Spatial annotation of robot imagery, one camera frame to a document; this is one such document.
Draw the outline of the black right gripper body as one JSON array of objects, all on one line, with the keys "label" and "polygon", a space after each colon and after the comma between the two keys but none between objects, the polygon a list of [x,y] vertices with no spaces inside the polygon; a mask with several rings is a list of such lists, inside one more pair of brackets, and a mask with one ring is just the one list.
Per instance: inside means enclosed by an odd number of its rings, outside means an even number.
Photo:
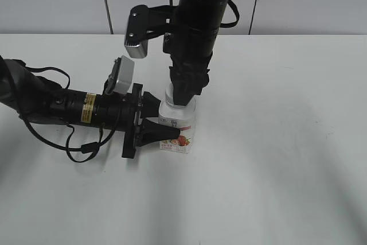
[{"label": "black right gripper body", "polygon": [[208,68],[211,56],[204,58],[185,58],[171,55],[172,66],[170,66],[171,82],[182,81],[197,84],[209,84]]}]

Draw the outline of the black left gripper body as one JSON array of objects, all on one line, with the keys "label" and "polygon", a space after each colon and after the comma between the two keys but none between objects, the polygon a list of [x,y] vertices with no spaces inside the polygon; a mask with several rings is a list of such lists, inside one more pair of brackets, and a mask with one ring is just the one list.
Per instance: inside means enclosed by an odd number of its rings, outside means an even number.
[{"label": "black left gripper body", "polygon": [[124,131],[122,157],[134,159],[140,146],[140,114],[142,109],[142,84],[134,83],[128,98],[127,126]]}]

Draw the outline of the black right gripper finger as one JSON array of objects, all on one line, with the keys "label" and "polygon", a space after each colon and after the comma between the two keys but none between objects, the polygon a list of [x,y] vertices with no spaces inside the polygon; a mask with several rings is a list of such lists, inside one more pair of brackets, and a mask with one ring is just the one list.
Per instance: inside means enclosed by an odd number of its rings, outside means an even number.
[{"label": "black right gripper finger", "polygon": [[204,87],[209,84],[209,72],[197,72],[193,78],[193,94],[201,95]]},{"label": "black right gripper finger", "polygon": [[190,93],[188,82],[182,79],[174,79],[171,82],[173,85],[174,104],[179,106],[187,106],[193,97]]}]

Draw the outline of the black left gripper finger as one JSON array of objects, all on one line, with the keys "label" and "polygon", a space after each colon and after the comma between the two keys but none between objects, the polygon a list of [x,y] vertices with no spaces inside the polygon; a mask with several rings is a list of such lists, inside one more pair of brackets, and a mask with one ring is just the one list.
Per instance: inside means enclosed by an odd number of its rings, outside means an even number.
[{"label": "black left gripper finger", "polygon": [[159,116],[161,101],[150,92],[145,91],[142,97],[141,116]]},{"label": "black left gripper finger", "polygon": [[160,125],[146,118],[142,120],[142,145],[177,139],[180,133],[178,128]]}]

